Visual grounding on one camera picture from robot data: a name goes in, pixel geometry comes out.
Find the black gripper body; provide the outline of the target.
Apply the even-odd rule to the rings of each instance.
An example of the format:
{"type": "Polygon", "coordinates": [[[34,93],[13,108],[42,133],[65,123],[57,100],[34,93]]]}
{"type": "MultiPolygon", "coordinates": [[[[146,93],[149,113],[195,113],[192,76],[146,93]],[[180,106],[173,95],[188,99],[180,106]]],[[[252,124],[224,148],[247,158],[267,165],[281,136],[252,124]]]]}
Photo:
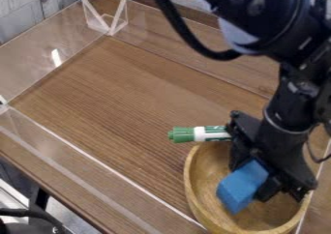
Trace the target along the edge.
{"type": "Polygon", "coordinates": [[[309,132],[289,132],[276,128],[269,117],[261,120],[247,113],[233,110],[229,113],[227,132],[231,141],[235,137],[249,139],[253,143],[253,158],[283,182],[283,190],[301,202],[307,193],[315,190],[317,182],[303,154],[309,132]]]}

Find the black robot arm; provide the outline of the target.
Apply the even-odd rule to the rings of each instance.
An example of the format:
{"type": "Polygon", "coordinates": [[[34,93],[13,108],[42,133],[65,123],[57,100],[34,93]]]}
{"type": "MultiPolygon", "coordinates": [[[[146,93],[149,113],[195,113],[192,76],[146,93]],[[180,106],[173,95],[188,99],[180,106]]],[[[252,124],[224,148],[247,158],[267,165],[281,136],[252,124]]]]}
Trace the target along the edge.
{"type": "Polygon", "coordinates": [[[256,160],[268,174],[253,197],[284,191],[300,200],[317,182],[303,154],[315,126],[331,133],[331,20],[325,0],[205,0],[233,58],[264,55],[279,63],[279,84],[263,118],[231,113],[229,168],[256,160]]]}

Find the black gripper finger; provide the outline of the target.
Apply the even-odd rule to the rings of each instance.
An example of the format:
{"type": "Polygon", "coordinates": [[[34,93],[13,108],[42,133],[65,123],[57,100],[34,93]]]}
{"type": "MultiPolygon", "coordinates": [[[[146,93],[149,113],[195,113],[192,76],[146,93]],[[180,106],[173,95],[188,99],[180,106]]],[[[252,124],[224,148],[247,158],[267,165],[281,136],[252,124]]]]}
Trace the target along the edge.
{"type": "Polygon", "coordinates": [[[229,146],[228,169],[235,171],[253,158],[253,143],[249,139],[235,137],[229,146]]]}
{"type": "Polygon", "coordinates": [[[256,199],[261,202],[269,199],[283,190],[283,182],[276,176],[268,177],[256,191],[256,199]]]}

